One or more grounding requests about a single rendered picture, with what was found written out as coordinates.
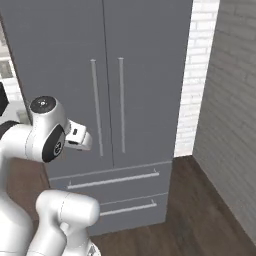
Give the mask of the grey fridge door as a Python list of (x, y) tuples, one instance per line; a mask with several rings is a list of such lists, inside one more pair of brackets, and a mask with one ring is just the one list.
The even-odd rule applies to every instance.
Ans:
[[(24, 98), (53, 96), (87, 127), (92, 149), (66, 148), (46, 165), (49, 180), (112, 167), (102, 0), (0, 0), (0, 17)], [(102, 125), (99, 153), (90, 60), (96, 60)]]
[[(172, 159), (193, 0), (103, 0), (114, 165)], [(124, 58), (122, 153), (118, 58)]]

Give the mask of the short grey fridge drawer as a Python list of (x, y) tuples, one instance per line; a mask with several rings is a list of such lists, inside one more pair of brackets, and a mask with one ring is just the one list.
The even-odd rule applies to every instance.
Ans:
[(91, 236), (97, 236), (110, 232), (117, 232), (164, 222), (167, 213), (167, 193), (123, 200), (115, 203), (101, 204), (100, 213), (126, 207), (150, 204), (152, 199), (157, 203), (157, 207), (109, 216), (100, 216), (99, 220), (93, 226), (88, 228), (89, 234)]

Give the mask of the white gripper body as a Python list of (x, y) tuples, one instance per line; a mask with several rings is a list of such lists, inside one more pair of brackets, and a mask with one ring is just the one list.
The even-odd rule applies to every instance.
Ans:
[(85, 137), (81, 143), (77, 143), (71, 140), (65, 140), (65, 146), (76, 150), (87, 151), (92, 148), (92, 136), (86, 132)]

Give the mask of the black appliance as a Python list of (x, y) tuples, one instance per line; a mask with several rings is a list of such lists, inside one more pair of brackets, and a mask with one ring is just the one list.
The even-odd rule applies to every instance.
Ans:
[(9, 104), (3, 83), (0, 82), (0, 116), (3, 115), (3, 113), (5, 112), (7, 106)]

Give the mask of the grey fridge left door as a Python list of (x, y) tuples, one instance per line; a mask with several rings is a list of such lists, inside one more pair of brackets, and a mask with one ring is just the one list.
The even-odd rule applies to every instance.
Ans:
[[(53, 96), (87, 127), (92, 149), (66, 148), (46, 165), (49, 180), (112, 167), (102, 0), (0, 0), (0, 17), (24, 98)], [(90, 60), (96, 60), (102, 125), (99, 153)]]

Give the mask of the grey fridge right door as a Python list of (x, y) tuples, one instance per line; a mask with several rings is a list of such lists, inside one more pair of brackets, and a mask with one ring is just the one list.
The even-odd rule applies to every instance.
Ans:
[[(103, 0), (114, 165), (172, 159), (193, 0)], [(124, 58), (122, 153), (118, 58)]]

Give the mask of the tall grey fridge drawer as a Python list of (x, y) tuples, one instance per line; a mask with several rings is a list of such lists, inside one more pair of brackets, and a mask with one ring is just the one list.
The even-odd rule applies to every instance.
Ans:
[[(51, 178), (50, 186), (54, 189), (81, 193), (97, 199), (101, 204), (118, 202), (126, 199), (146, 197), (166, 193), (169, 191), (169, 182), (172, 163), (147, 164), (143, 166), (125, 167), (106, 171), (91, 172), (84, 175), (64, 176)], [(101, 180), (122, 178), (140, 174), (152, 173), (156, 169), (160, 173), (157, 177), (126, 181), (108, 185), (86, 187), (68, 190), (67, 185), (83, 184)]]

